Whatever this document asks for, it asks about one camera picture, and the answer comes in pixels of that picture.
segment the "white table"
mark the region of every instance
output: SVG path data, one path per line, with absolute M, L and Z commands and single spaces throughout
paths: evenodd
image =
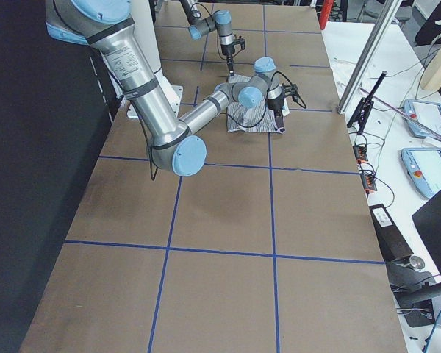
M 343 83 L 346 84 L 349 79 L 353 68 L 352 63 L 356 63 L 359 59 L 372 28 L 373 24 L 327 23 L 326 29 L 323 31 L 323 39 L 332 68 L 337 68 L 340 71 L 334 72 L 339 94 L 343 92 Z M 387 34 L 368 69 L 369 76 L 365 80 L 365 85 L 367 84 L 369 90 L 376 82 L 375 79 L 369 79 L 369 77 L 379 77 L 382 71 L 387 71 L 388 76 L 391 76 L 409 68 L 415 63 L 418 63 L 418 58 L 413 52 L 412 47 L 407 42 L 401 29 L 397 25 L 392 25 L 387 30 Z M 394 107 L 400 107 L 404 99 L 415 98 L 418 81 L 422 73 L 422 66 L 418 63 L 408 71 L 395 77 L 386 78 L 377 90 L 376 96 Z M 419 89 L 418 98 L 425 97 L 430 93 L 431 91 Z M 360 98 L 361 96 L 356 94 L 349 104 L 347 111 L 345 111 L 346 121 L 351 117 Z M 441 96 L 438 93 L 434 93 L 424 98 L 424 100 L 441 103 Z M 374 107 L 386 109 L 379 103 L 375 103 Z M 415 225 L 412 223 L 412 214 L 423 206 L 427 200 L 420 196 L 406 175 L 406 171 L 401 163 L 400 150 L 404 147 L 441 147 L 441 143 L 431 138 L 421 140 L 412 137 L 409 134 L 406 122 L 397 115 L 392 123 L 393 116 L 394 112 L 392 111 L 380 112 L 373 110 L 365 128 L 366 132 L 381 137 L 384 137 L 387 131 L 389 131 L 385 147 L 380 156 L 378 178 L 389 184 L 395 192 L 395 201 L 388 208 L 388 212 L 413 252 L 425 260 L 426 267 L 424 271 L 438 274 L 439 271 L 436 269 L 433 260 L 415 229 Z M 355 136 L 351 135 L 351 141 L 354 141 Z M 368 142 L 381 143 L 378 138 L 373 138 L 372 136 L 368 136 L 367 140 Z M 358 138 L 358 143 L 362 141 L 364 141 L 362 138 Z M 369 146 L 367 155 L 370 163 L 377 167 L 379 147 L 377 145 Z M 379 181 L 377 183 L 378 192 L 370 194 L 368 204 L 382 203 L 387 206 L 392 201 L 392 194 L 386 186 Z M 406 324 L 403 317 L 400 317 L 400 321 L 408 352 L 421 353 L 423 340 L 428 337 L 431 327 L 414 329 Z M 410 340 L 409 336 L 419 339 Z M 429 352 L 441 353 L 441 329 L 434 333 Z

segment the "blue cap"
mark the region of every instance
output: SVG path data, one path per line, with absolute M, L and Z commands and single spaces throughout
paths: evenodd
M 238 93 L 239 103 L 248 109 L 256 107 L 262 98 L 261 90 L 256 87 L 245 87 Z
M 185 138 L 176 147 L 171 166 L 176 175 L 188 177 L 199 172 L 206 160 L 206 144 L 198 136 Z
M 83 35 L 76 35 L 73 32 L 66 31 L 65 29 L 52 26 L 46 22 L 47 32 L 54 39 L 61 40 L 63 42 L 69 42 L 74 44 L 82 44 L 87 46 L 88 42 Z
M 193 40 L 198 40 L 201 39 L 201 33 L 199 32 L 199 30 L 196 28 L 196 26 L 190 26 L 188 28 L 188 31 L 190 31 L 190 36 Z
M 232 17 L 230 17 L 230 12 L 228 10 L 216 11 L 214 16 L 217 24 L 230 24 L 232 22 Z
M 270 57 L 260 57 L 255 63 L 253 64 L 253 69 L 255 72 L 261 73 L 261 72 L 269 72 L 276 70 L 276 65 L 274 65 L 274 61 Z
M 117 24 L 131 12 L 128 0 L 71 0 L 72 4 L 88 18 L 102 24 Z

